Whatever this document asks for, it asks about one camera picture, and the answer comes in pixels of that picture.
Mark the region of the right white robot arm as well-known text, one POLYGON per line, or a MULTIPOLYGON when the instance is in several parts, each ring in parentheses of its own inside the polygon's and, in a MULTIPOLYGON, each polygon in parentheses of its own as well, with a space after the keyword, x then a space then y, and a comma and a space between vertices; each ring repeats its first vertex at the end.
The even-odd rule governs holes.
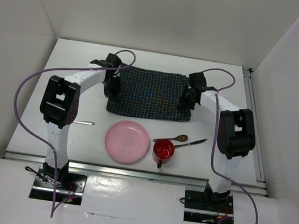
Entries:
POLYGON ((194 109, 198 104, 215 115, 210 156, 213 174, 202 195, 203 206, 212 210, 226 202, 238 166, 255 148, 254 115, 251 110, 239 108, 226 100, 214 87, 208 87, 201 72, 189 75, 189 84, 178 103, 184 109, 194 109))

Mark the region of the red mug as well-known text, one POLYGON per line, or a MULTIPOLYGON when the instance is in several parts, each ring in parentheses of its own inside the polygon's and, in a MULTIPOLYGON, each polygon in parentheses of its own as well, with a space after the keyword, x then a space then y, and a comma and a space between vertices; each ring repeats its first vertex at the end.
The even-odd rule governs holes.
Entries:
POLYGON ((160 169, 162 165, 168 163, 174 155, 174 145, 168 139, 159 139, 153 146, 153 160, 157 164, 157 168, 160 169))

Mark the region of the dark checked cloth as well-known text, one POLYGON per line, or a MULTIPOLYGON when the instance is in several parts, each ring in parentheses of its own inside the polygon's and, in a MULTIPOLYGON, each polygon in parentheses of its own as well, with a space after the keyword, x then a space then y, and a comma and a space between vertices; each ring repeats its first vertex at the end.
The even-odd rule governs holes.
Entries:
POLYGON ((109 113, 143 119, 188 122, 189 109, 180 108, 179 99, 189 84, 187 76, 177 73, 128 67, 119 74, 121 94, 109 99, 109 113))

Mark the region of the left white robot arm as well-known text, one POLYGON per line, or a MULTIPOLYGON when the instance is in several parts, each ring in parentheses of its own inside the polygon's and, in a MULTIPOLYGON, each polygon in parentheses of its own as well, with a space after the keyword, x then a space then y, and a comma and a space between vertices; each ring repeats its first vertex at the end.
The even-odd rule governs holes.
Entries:
POLYGON ((96 84, 104 85, 104 95, 118 100, 121 92, 121 59, 109 53, 104 60, 93 60, 87 70, 66 76, 51 76, 46 86, 40 112, 47 128, 47 149, 43 174, 54 188, 66 185, 69 172, 67 142, 69 127, 78 114, 80 95, 96 84))

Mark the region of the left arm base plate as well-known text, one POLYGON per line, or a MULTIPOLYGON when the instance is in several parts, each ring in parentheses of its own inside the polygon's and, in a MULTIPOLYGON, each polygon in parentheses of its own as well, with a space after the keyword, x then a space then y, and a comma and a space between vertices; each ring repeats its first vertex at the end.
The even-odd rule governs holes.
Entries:
MULTIPOLYGON (((42 167, 38 171, 33 170, 36 174, 29 198, 43 201, 52 201, 54 179, 43 173, 42 167)), ((68 174, 66 181, 56 182, 56 202, 65 200, 66 204, 81 205, 84 187, 87 182, 87 175, 71 173, 68 174)))

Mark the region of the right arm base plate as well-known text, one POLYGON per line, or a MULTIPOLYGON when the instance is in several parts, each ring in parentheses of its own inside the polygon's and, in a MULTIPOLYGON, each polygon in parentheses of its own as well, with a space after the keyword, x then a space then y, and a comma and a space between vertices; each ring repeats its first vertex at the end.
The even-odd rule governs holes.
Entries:
POLYGON ((179 199, 184 206, 183 220, 202 224, 234 224, 233 197, 220 203, 205 202, 203 192, 185 190, 184 197, 179 199))

